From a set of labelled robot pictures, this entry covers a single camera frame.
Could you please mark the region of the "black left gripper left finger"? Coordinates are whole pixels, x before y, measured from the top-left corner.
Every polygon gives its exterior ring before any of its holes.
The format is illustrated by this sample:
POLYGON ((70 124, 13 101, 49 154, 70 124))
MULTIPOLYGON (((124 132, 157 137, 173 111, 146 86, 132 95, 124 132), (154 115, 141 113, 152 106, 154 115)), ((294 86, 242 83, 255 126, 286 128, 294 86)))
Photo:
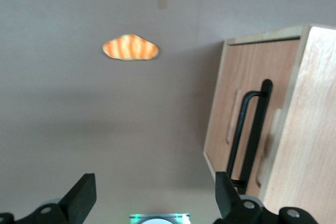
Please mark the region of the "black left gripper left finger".
POLYGON ((56 204, 38 207, 16 223, 82 224, 97 200, 95 174, 84 174, 56 204))

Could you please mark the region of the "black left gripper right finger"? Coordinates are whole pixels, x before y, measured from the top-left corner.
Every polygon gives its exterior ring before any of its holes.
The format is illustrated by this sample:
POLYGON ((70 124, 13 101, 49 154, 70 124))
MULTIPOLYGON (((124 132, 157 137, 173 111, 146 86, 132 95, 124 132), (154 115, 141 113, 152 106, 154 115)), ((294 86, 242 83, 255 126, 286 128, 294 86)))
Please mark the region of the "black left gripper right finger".
POLYGON ((215 223, 317 223, 307 211, 296 207, 282 207, 277 214, 272 213, 259 198, 240 195, 226 172, 216 172, 215 198, 222 216, 215 223))

